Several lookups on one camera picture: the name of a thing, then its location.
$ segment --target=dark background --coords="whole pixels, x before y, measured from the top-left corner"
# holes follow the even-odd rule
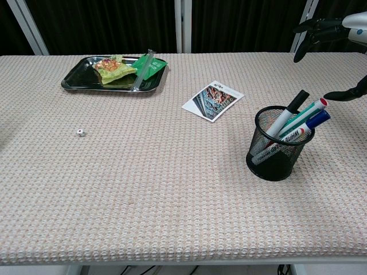
[[[26,0],[50,54],[176,52],[173,0]],[[192,52],[289,52],[306,0],[193,0]],[[314,18],[367,10],[366,0],[319,0]],[[33,54],[6,1],[0,54]],[[337,41],[314,52],[366,52]]]

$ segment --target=pen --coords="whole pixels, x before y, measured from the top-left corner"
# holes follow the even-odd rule
[[[279,131],[277,138],[282,138],[290,133],[292,130],[298,128],[302,123],[307,121],[309,118],[316,115],[321,110],[328,106],[326,99],[320,98],[318,101],[311,103],[301,113],[287,121],[284,127]]]
[[[304,134],[311,132],[313,128],[316,128],[321,123],[324,123],[326,120],[330,119],[330,115],[325,110],[322,110],[314,117],[308,119],[305,123],[303,123],[299,128],[294,129],[290,132],[287,136],[281,139],[283,142],[292,142],[296,139],[299,139]],[[262,152],[258,153],[254,156],[251,160],[252,163],[255,165],[259,165],[261,162],[267,160],[272,155],[275,155],[277,152],[280,151],[283,145],[279,143],[274,143],[267,147],[266,149],[262,150]]]
[[[302,103],[308,98],[310,94],[301,90],[298,95],[289,103],[288,107],[280,114],[280,116],[274,121],[274,123],[270,126],[270,128],[266,131],[268,135],[271,137],[275,137],[276,134],[282,129],[284,124],[291,118],[292,115],[297,111],[297,109],[302,105]],[[256,155],[264,146],[261,146],[263,143],[267,143],[268,140],[265,138],[260,138],[257,143],[252,147],[250,154]]]

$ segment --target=beige woven tablecloth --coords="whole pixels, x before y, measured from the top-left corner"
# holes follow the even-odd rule
[[[354,87],[367,56],[158,56],[150,95],[64,91],[82,56],[0,57],[0,263],[366,256],[367,97],[330,102],[284,181],[245,156],[260,108]],[[210,123],[181,106],[213,80],[245,96]]]

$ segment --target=green snack package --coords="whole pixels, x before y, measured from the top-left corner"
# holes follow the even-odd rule
[[[134,63],[132,63],[132,67],[136,69],[136,75],[139,76],[144,68],[144,64],[148,59],[148,55],[145,54],[144,56],[142,56],[141,58],[139,58],[138,60],[136,60]],[[152,75],[154,75],[155,73],[157,73],[159,70],[163,69],[164,66],[167,65],[166,61],[162,61],[156,58],[153,58],[153,60],[151,61],[151,64],[149,65],[148,71],[144,76],[144,80],[147,80],[149,77],[151,77]]]
[[[109,58],[102,59],[93,65],[93,68],[95,68],[102,77],[102,84],[110,83],[127,74],[136,72],[136,69],[122,63],[122,57],[121,54],[116,54]]]

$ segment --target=black mesh pen cup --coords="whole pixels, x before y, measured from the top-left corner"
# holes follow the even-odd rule
[[[273,122],[285,109],[284,106],[269,106],[261,109],[255,117],[256,129],[246,156],[248,168],[258,177],[271,181],[286,179],[293,169],[304,145],[315,135],[315,129],[296,142],[283,142],[266,134]]]

